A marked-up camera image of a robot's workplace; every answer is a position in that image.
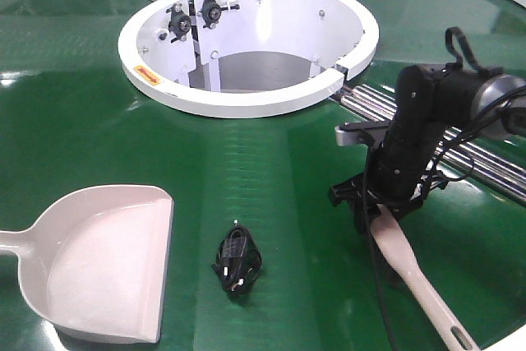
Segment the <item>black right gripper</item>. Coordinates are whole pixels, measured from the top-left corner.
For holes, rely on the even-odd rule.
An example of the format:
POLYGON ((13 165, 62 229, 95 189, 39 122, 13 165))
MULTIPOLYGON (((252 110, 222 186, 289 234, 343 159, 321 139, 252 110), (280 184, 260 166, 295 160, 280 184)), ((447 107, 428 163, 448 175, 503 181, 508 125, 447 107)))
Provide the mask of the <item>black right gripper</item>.
POLYGON ((369 188, 368 179, 360 173, 352 178, 329 187, 328 198, 332 206, 337 206, 346 201, 353 213, 354 227, 359 234, 364 234, 367 226, 380 215, 378 205, 386 206, 394 218, 400 221, 404 216, 420 209, 427 199, 430 191, 439 188, 445 189, 448 181, 443 173, 427 175, 417 183, 414 194, 408 199, 394 199, 379 195, 369 188))

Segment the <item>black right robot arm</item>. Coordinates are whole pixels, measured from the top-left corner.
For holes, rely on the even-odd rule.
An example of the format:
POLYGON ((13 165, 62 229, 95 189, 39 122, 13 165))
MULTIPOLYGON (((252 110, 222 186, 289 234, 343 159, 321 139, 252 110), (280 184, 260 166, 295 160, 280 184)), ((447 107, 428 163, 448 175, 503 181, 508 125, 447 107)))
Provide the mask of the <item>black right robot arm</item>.
POLYGON ((404 68, 389 122, 346 122, 338 145, 367 146, 364 170, 330 187, 333 206, 345 201, 365 233, 389 208, 396 219, 420 208, 430 191, 451 181, 438 170, 445 153, 478 136, 525 134, 525 81, 500 68, 466 71, 453 64, 404 68))

